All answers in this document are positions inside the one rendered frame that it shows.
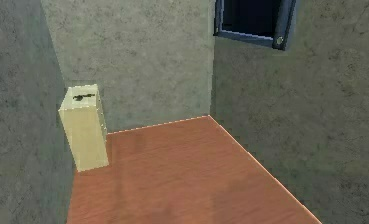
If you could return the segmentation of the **cream rectangular bin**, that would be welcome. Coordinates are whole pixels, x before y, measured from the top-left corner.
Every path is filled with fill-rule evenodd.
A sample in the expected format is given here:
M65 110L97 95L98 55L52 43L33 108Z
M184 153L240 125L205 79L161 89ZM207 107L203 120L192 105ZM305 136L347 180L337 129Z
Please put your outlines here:
M73 96L95 94L75 101ZM109 164L107 128L97 84L69 87L58 110L78 172Z

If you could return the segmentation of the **dark blue framed window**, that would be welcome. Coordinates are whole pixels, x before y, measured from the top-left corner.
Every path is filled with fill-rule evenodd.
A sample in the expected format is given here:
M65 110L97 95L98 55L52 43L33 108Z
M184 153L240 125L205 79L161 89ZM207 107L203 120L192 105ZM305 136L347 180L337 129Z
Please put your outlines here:
M214 36L286 51L299 0L216 0Z

